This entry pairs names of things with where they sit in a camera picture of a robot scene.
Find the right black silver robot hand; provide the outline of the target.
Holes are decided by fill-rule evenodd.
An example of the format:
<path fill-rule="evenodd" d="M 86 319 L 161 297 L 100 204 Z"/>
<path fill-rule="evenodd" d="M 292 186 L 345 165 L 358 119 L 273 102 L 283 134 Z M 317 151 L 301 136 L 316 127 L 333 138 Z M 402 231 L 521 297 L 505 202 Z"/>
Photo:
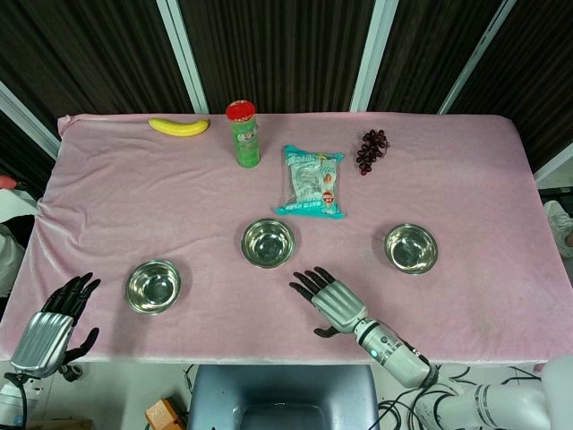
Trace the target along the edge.
<path fill-rule="evenodd" d="M 340 280 L 315 266 L 312 271 L 293 273 L 289 286 L 308 301 L 330 324 L 328 329 L 316 328 L 314 334 L 328 339 L 339 333 L 350 334 L 362 321 L 365 304 Z"/>

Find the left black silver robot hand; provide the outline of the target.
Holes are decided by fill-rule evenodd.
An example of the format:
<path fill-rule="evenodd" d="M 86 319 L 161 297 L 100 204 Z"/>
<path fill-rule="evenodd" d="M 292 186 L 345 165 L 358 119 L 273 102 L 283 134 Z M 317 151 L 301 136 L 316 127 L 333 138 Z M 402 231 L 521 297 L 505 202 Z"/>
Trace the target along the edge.
<path fill-rule="evenodd" d="M 89 272 L 68 280 L 54 291 L 30 318 L 10 360 L 14 371 L 5 377 L 19 383 L 31 378 L 44 379 L 86 356 L 98 338 L 98 327 L 90 330 L 80 346 L 69 349 L 68 344 L 99 284 L 100 280 Z"/>

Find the metal bowl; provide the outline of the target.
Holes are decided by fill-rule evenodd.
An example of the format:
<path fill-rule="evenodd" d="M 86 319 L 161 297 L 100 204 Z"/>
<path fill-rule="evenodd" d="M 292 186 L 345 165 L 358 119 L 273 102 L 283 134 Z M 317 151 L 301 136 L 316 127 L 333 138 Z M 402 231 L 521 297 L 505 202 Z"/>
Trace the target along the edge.
<path fill-rule="evenodd" d="M 296 248 L 293 230 L 279 219 L 257 219 L 244 231 L 241 250 L 245 259 L 262 269 L 286 263 Z"/>
<path fill-rule="evenodd" d="M 151 260 L 129 275 L 125 282 L 125 298 L 134 312 L 157 315 L 176 302 L 181 285 L 181 274 L 172 262 Z"/>
<path fill-rule="evenodd" d="M 433 235 L 416 224 L 393 227 L 384 237 L 384 252 L 399 271 L 420 275 L 433 268 L 439 258 L 439 247 Z"/>

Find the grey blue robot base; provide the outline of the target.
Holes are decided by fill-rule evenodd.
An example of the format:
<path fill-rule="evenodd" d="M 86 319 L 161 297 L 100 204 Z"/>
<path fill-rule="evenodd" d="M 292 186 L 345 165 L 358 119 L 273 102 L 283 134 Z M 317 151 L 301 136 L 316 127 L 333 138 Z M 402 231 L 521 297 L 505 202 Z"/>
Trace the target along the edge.
<path fill-rule="evenodd" d="M 188 430 L 379 430 L 367 365 L 201 365 Z"/>

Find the person in white clothing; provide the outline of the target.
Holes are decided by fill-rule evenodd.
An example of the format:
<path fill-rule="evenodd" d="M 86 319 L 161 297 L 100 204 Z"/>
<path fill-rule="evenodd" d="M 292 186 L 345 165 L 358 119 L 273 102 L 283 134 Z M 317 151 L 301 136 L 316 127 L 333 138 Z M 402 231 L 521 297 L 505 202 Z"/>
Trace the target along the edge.
<path fill-rule="evenodd" d="M 37 202 L 22 183 L 0 174 L 0 299 L 10 295 L 24 256 L 17 227 L 24 227 L 27 235 L 37 213 Z"/>

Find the teal snack bag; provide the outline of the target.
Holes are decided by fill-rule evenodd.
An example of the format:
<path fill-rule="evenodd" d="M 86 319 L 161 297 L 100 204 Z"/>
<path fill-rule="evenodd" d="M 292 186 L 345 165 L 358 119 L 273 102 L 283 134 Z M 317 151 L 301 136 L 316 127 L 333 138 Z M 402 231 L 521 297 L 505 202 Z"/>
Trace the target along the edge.
<path fill-rule="evenodd" d="M 277 215 L 343 219 L 338 203 L 339 168 L 342 153 L 312 152 L 294 145 L 284 147 L 289 174 L 286 201 L 275 209 Z"/>

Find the orange box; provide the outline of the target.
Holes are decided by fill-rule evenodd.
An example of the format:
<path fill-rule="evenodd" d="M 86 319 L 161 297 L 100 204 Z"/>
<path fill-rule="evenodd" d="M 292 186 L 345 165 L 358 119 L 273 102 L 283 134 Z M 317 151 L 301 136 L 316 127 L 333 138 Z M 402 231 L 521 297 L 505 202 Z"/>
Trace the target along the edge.
<path fill-rule="evenodd" d="M 145 410 L 145 430 L 186 430 L 184 414 L 169 399 L 160 399 Z"/>

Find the dark red grape bunch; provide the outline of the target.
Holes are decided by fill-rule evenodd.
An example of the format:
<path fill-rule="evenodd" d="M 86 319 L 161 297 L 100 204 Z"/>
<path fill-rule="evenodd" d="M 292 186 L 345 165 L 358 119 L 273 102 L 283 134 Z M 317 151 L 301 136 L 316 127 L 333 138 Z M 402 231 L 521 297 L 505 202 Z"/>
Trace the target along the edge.
<path fill-rule="evenodd" d="M 382 129 L 371 129 L 363 136 L 362 140 L 363 142 L 357 152 L 355 162 L 358 165 L 360 174 L 366 176 L 372 171 L 372 165 L 386 156 L 389 149 L 389 141 Z"/>

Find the pink tablecloth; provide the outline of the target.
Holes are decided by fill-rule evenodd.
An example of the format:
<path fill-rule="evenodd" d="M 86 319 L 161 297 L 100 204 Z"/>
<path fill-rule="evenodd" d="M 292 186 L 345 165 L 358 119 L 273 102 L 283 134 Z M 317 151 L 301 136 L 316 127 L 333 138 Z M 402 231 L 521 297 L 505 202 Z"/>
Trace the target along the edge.
<path fill-rule="evenodd" d="M 573 288 L 553 241 L 522 142 L 501 116 L 329 113 L 262 115 L 260 163 L 235 160 L 229 123 L 177 139 L 144 115 L 70 116 L 38 202 L 29 245 L 0 322 L 0 361 L 31 316 L 72 277 L 100 279 L 72 337 L 100 334 L 91 360 L 206 363 L 366 363 L 350 336 L 325 325 L 289 283 L 320 266 L 344 282 L 428 359 L 542 362 L 573 354 Z M 366 176 L 355 158 L 382 129 L 386 156 Z M 288 192 L 283 149 L 340 152 L 343 219 L 286 217 L 296 249 L 282 266 L 249 264 L 240 242 Z M 386 258 L 396 225 L 426 228 L 439 247 L 410 275 Z M 139 265 L 179 270 L 176 302 L 138 314 L 125 282 Z"/>

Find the green chips can red lid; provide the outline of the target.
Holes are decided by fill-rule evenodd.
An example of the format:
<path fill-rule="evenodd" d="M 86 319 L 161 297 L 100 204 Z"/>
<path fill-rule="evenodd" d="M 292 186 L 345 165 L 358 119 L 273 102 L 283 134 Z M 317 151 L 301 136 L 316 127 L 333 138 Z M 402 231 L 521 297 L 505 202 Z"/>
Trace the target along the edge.
<path fill-rule="evenodd" d="M 261 159 L 256 108 L 251 101 L 236 100 L 226 109 L 230 122 L 237 163 L 254 168 Z"/>

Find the white shoe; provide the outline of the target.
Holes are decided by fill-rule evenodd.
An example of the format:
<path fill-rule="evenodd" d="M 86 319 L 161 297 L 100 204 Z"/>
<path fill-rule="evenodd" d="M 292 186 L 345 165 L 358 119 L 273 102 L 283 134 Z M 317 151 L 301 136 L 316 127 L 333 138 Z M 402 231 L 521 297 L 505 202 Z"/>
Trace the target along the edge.
<path fill-rule="evenodd" d="M 573 218 L 555 200 L 546 202 L 543 208 L 561 257 L 563 259 L 572 259 Z"/>

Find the yellow banana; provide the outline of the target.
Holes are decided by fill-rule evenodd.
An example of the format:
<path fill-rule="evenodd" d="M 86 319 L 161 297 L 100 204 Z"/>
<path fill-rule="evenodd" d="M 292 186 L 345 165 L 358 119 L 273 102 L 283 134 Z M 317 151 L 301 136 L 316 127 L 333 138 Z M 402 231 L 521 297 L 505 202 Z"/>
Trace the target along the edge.
<path fill-rule="evenodd" d="M 202 119 L 194 123 L 177 123 L 164 118 L 151 118 L 148 125 L 155 131 L 175 136 L 175 137 L 193 137 L 204 133 L 210 127 L 208 119 Z"/>

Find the white frame post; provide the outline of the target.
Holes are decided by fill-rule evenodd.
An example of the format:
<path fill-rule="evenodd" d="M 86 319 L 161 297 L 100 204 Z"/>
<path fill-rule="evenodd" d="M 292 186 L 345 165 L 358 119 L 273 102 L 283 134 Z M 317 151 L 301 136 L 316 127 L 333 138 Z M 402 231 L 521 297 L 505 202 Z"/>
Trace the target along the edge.
<path fill-rule="evenodd" d="M 1 80 L 0 110 L 27 134 L 51 159 L 57 159 L 60 141 Z"/>
<path fill-rule="evenodd" d="M 454 102 L 457 100 L 459 93 L 463 90 L 467 80 L 472 75 L 484 53 L 495 39 L 497 33 L 507 20 L 516 3 L 517 0 L 501 0 L 498 9 L 483 31 L 482 36 L 478 39 L 475 49 L 468 58 L 457 79 L 452 84 L 446 98 L 441 103 L 440 108 L 437 111 L 438 115 L 448 114 Z"/>
<path fill-rule="evenodd" d="M 365 112 L 369 107 L 398 4 L 399 0 L 374 0 L 350 112 Z"/>
<path fill-rule="evenodd" d="M 210 112 L 178 0 L 156 0 L 193 111 Z"/>

